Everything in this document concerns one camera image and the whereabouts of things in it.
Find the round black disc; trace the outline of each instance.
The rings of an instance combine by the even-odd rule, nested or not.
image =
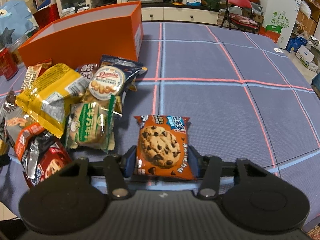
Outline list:
[[[102,215],[106,198],[89,184],[50,191],[30,190],[19,203],[22,220],[32,231],[57,235],[83,229]]]
[[[234,222],[261,233],[302,227],[310,209],[301,191],[276,181],[240,183],[223,195],[222,206]]]

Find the chocolate chip cookie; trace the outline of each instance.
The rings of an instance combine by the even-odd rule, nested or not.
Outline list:
[[[161,169],[169,169],[177,163],[180,146],[170,131],[153,125],[142,128],[140,132],[145,160]]]

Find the red can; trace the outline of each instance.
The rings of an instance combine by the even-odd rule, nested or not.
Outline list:
[[[0,70],[7,80],[12,79],[19,70],[7,48],[0,50]]]

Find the jar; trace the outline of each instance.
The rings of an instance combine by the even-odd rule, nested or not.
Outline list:
[[[23,60],[20,56],[18,48],[28,39],[26,35],[23,35],[19,39],[17,39],[13,44],[11,44],[8,49],[10,51],[11,57],[18,68],[23,66]]]
[[[19,70],[6,47],[0,50],[0,69],[6,80],[12,79]]]

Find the blue and white box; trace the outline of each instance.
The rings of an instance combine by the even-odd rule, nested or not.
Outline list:
[[[187,0],[187,5],[200,6],[201,0]]]

